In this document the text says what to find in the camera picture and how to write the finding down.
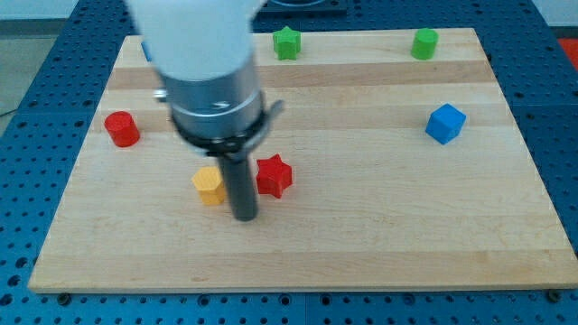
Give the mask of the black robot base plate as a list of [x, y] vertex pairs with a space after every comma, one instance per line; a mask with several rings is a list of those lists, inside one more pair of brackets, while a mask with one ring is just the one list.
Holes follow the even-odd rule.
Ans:
[[348, 4], [348, 0], [267, 0], [258, 15], [344, 14]]

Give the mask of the blue block behind arm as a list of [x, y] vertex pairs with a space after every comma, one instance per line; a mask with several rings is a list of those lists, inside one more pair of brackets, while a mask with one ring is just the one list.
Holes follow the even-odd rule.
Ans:
[[141, 42], [141, 48], [146, 61], [152, 61], [146, 42]]

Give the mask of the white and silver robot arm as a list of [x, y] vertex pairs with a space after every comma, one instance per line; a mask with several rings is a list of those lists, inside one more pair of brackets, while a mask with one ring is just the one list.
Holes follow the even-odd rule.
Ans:
[[252, 21], [265, 0], [126, 0], [178, 133], [208, 156], [246, 158], [280, 110], [265, 110]]

